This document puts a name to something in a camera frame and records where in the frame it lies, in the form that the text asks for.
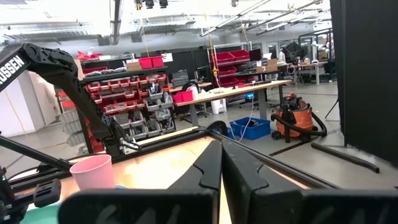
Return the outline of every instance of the teal surface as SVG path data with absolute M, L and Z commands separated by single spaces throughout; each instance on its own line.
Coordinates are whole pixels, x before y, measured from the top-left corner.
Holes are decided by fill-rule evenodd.
M 49 205 L 29 210 L 21 224 L 57 224 L 60 205 Z

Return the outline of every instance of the blue plastic bin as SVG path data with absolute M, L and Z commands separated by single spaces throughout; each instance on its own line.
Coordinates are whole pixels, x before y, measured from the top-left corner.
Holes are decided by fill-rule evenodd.
M 243 138 L 249 139 L 249 140 L 255 140 L 255 139 L 259 139 L 259 138 L 271 133 L 271 128 L 270 128 L 271 122 L 270 121 L 258 119 L 258 118 L 251 118 L 251 120 L 257 121 L 259 123 L 259 125 L 255 126 L 255 127 L 248 126 L 246 128 L 246 132 L 244 133 Z M 244 131 L 244 127 L 246 126 L 248 121 L 249 121 L 249 118 L 246 117 L 246 118 L 242 118 L 242 119 L 230 122 L 231 128 L 232 128 L 235 136 L 240 137 L 242 135 L 242 133 Z
M 227 133 L 228 133 L 228 137 L 230 138 L 230 139 L 234 139 L 234 136 L 232 135 L 232 131 L 231 131 L 231 128 L 226 128 L 226 130 L 227 130 Z

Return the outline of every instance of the ceiling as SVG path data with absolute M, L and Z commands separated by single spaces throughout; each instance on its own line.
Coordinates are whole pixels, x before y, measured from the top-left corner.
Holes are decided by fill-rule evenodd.
M 110 11 L 113 0 L 0 0 L 0 42 L 17 41 L 64 41 L 93 39 L 110 35 Z M 239 14 L 260 0 L 168 0 L 166 9 L 161 9 L 159 1 L 154 0 L 154 8 L 146 9 L 145 3 L 140 11 L 134 0 L 123 0 L 120 35 L 174 34 L 193 32 L 198 35 L 210 27 L 217 26 L 226 19 Z M 214 31 L 230 30 L 237 32 L 242 25 L 253 25 L 279 16 L 289 10 L 308 4 L 313 0 L 271 0 L 239 19 Z M 314 4 L 300 12 L 272 21 L 284 22 L 297 17 L 305 17 L 299 22 L 316 22 L 330 19 L 330 13 L 314 14 L 314 11 L 328 9 L 329 1 Z M 250 32 L 267 29 L 260 26 Z

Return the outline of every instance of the orange shop vacuum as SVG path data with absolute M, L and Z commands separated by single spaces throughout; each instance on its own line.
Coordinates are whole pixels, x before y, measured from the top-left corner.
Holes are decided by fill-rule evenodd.
M 313 125 L 312 118 L 318 123 L 321 131 Z M 312 112 L 310 104 L 293 93 L 283 97 L 276 113 L 271 115 L 271 121 L 275 120 L 277 120 L 277 131 L 274 131 L 271 136 L 273 139 L 280 139 L 284 136 L 286 143 L 290 142 L 291 137 L 309 142 L 311 141 L 311 136 L 327 135 L 326 126 Z

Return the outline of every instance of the wooden table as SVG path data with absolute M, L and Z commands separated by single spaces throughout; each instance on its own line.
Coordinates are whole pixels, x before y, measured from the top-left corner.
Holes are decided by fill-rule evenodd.
M 211 83 L 199 83 L 198 86 L 199 86 L 199 88 L 203 88 L 203 87 L 211 86 Z M 176 88 L 172 88 L 172 89 L 170 89 L 169 92 L 175 93 L 175 92 L 178 92 L 178 91 L 182 91 L 182 86 L 176 87 Z
M 198 116 L 196 114 L 195 104 L 205 103 L 213 100 L 219 100 L 223 98 L 227 98 L 230 96 L 242 95 L 244 93 L 249 93 L 252 91 L 258 92 L 258 102 L 259 102 L 259 111 L 260 111 L 260 118 L 267 119 L 267 111 L 266 111 L 266 89 L 272 88 L 275 86 L 279 87 L 279 100 L 282 101 L 283 92 L 282 92 L 282 85 L 291 83 L 291 80 L 281 80 L 281 81 L 272 81 L 271 83 L 257 85 L 257 86 L 247 86 L 243 88 L 226 88 L 222 93 L 206 93 L 206 94 L 199 94 L 198 98 L 193 101 L 182 102 L 182 103 L 174 103 L 175 106 L 185 106 L 190 105 L 190 112 L 191 112 L 191 122 L 192 126 L 199 126 Z
M 195 128 L 196 127 L 192 127 L 159 136 L 156 138 L 156 140 L 169 138 L 176 134 L 186 133 Z M 167 189 L 189 169 L 189 167 L 195 162 L 198 156 L 206 149 L 212 140 L 214 139 L 211 137 L 204 137 L 114 164 L 113 172 L 116 185 L 122 185 L 129 189 Z M 154 139 L 148 139 L 144 141 L 145 143 L 148 143 L 148 141 L 154 141 Z M 76 159 L 71 162 L 78 162 L 86 158 L 88 157 Z M 278 174 L 302 188 L 307 188 L 300 182 L 284 176 L 283 174 Z M 61 202 L 79 191 L 79 188 L 73 177 L 62 179 L 61 183 Z M 33 189 L 26 190 L 21 193 L 28 193 L 31 191 L 33 191 Z M 231 216 L 229 214 L 228 203 L 224 191 L 223 178 L 221 177 L 220 224 L 229 223 L 231 223 Z

